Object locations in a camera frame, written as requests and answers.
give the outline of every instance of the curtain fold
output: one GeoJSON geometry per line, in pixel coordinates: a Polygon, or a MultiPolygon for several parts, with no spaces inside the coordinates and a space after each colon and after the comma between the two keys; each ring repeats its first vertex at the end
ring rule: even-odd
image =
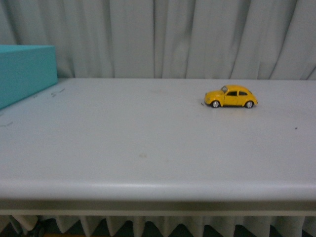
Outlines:
{"type": "Polygon", "coordinates": [[[59,77],[316,79],[314,0],[2,0],[0,44],[59,77]]]}

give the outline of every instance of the mark on table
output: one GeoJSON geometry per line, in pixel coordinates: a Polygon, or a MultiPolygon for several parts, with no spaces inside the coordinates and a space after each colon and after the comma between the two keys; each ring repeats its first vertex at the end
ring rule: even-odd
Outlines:
{"type": "Polygon", "coordinates": [[[141,154],[139,154],[139,157],[140,158],[147,158],[147,155],[145,153],[141,153],[141,154]]]}
{"type": "Polygon", "coordinates": [[[0,125],[0,127],[9,127],[9,126],[11,126],[12,124],[13,124],[13,122],[10,122],[10,123],[8,123],[8,124],[0,125]]]}
{"type": "Polygon", "coordinates": [[[62,90],[60,90],[60,91],[54,91],[54,92],[52,92],[51,93],[51,96],[54,98],[58,93],[61,93],[61,92],[63,92],[65,89],[62,89],[62,90]]]}

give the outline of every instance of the yellow beetle car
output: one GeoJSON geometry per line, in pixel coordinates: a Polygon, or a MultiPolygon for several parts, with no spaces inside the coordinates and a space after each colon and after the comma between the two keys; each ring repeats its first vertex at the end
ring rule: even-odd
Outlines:
{"type": "Polygon", "coordinates": [[[207,92],[204,101],[213,108],[243,106],[250,109],[258,104],[250,90],[240,85],[225,85],[220,90],[207,92]]]}

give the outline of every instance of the teal foam block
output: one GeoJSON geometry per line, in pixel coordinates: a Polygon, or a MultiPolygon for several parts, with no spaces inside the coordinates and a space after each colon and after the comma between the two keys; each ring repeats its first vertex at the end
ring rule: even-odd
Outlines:
{"type": "Polygon", "coordinates": [[[56,83],[54,46],[0,45],[0,109],[56,83]]]}

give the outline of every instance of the white table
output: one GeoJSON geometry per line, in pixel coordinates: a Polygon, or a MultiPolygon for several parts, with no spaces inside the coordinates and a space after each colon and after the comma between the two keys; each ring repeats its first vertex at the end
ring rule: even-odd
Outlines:
{"type": "Polygon", "coordinates": [[[315,101],[316,81],[62,80],[0,110],[0,214],[240,203],[314,215],[315,101]],[[259,104],[204,105],[225,84],[248,87],[259,104]]]}

